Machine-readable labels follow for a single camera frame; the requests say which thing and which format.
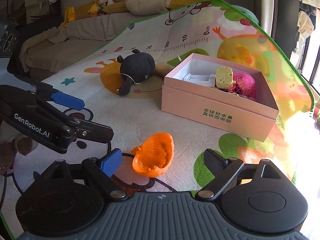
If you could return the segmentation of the orange plastic toy shell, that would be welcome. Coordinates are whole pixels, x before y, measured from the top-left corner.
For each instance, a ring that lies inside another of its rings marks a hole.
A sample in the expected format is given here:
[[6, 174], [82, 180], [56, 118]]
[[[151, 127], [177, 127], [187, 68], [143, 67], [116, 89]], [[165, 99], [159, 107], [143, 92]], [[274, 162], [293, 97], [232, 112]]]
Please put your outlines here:
[[157, 133], [132, 149], [133, 170], [145, 177], [156, 178], [167, 172], [174, 158], [174, 141], [169, 133]]

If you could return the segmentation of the pink plastic basket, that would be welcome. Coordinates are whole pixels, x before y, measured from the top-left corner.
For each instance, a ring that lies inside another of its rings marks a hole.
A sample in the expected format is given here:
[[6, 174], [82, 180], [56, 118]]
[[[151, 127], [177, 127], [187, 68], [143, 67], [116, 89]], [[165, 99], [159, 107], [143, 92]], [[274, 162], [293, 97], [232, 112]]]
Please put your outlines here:
[[255, 99], [257, 85], [252, 76], [246, 73], [234, 73], [233, 80], [235, 83], [229, 89], [231, 93]]

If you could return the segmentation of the yellow sponge toy figure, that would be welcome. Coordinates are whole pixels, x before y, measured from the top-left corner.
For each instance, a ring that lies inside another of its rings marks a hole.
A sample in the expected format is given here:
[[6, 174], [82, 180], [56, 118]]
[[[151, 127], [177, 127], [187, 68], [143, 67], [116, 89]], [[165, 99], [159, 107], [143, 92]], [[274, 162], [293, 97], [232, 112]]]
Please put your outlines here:
[[236, 83], [233, 80], [233, 71], [230, 67], [219, 67], [216, 70], [216, 87], [219, 89], [230, 89]]

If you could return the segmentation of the white battery charger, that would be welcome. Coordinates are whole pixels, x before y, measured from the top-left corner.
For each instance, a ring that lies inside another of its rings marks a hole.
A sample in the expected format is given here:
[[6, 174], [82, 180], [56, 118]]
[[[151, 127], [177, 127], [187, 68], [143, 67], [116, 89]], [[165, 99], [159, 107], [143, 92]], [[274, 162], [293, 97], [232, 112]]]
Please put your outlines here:
[[184, 78], [183, 81], [193, 82], [193, 83], [215, 83], [216, 75], [210, 74], [210, 75], [195, 75], [188, 73]]

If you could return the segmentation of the grey covered sofa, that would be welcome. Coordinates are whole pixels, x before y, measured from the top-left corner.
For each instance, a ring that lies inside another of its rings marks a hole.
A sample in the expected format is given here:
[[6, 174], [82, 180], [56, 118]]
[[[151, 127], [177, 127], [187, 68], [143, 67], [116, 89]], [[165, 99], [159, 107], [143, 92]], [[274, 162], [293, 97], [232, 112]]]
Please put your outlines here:
[[20, 63], [32, 77], [39, 73], [57, 73], [112, 41], [130, 23], [150, 17], [122, 12], [83, 18], [67, 23], [65, 27], [53, 27], [22, 44]]

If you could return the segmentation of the colourful cartoon play mat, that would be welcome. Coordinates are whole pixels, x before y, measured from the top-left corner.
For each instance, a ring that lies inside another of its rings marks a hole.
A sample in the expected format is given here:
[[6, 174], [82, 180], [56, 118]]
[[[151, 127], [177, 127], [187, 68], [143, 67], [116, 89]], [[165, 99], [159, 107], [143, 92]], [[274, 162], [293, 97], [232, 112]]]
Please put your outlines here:
[[[131, 86], [120, 63], [134, 49], [150, 54], [155, 74]], [[265, 141], [162, 111], [164, 78], [191, 54], [259, 70], [279, 114]], [[65, 154], [20, 131], [1, 147], [1, 222], [10, 239], [303, 239], [300, 228], [318, 190], [313, 182], [318, 138], [313, 94], [279, 46], [254, 21], [222, 0], [208, 0], [129, 24], [103, 48], [44, 83], [82, 99], [69, 116], [109, 126], [107, 144], [75, 136]], [[169, 133], [174, 158], [149, 178], [132, 168], [132, 149]], [[118, 148], [122, 163], [111, 179], [128, 195], [106, 202], [85, 182], [82, 161]], [[196, 194], [215, 177], [204, 164], [212, 149], [244, 166], [216, 201]]]

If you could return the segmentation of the pink cardboard box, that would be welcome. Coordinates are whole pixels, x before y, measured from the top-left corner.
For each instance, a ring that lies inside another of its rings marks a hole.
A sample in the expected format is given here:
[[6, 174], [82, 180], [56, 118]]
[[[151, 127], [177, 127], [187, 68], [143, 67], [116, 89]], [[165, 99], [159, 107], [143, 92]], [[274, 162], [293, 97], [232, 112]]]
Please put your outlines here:
[[[255, 100], [183, 80], [187, 74], [214, 74], [219, 67], [252, 76], [257, 84]], [[165, 76], [162, 111], [258, 141], [265, 141], [279, 114], [261, 71], [201, 54], [191, 54]]]

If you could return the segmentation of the black plush toy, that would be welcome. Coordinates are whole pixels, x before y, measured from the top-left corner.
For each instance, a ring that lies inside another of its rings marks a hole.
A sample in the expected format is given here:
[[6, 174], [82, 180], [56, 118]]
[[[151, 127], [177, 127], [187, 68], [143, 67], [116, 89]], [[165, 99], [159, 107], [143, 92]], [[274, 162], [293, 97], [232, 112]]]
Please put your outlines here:
[[124, 83], [118, 89], [120, 96], [126, 96], [131, 90], [131, 86], [141, 83], [155, 74], [155, 61], [153, 57], [138, 49], [134, 49], [132, 54], [123, 58], [117, 57], [120, 63], [120, 75]]

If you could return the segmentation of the yellow doll on sofa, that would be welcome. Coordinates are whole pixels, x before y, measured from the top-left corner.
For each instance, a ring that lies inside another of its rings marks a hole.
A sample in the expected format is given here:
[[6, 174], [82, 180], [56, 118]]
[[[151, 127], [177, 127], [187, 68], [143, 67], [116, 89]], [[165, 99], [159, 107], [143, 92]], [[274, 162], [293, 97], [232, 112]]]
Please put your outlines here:
[[90, 17], [96, 17], [103, 15], [103, 9], [107, 6], [108, 0], [94, 0], [93, 5], [89, 9], [88, 13]]

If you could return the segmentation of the beige plush toy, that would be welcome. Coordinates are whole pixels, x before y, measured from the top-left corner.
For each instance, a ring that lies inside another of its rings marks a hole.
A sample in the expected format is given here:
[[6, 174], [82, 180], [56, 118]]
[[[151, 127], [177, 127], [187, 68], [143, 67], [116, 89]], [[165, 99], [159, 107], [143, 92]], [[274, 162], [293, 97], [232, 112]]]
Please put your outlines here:
[[130, 12], [136, 16], [155, 15], [169, 10], [173, 0], [112, 0], [104, 12], [107, 14]]

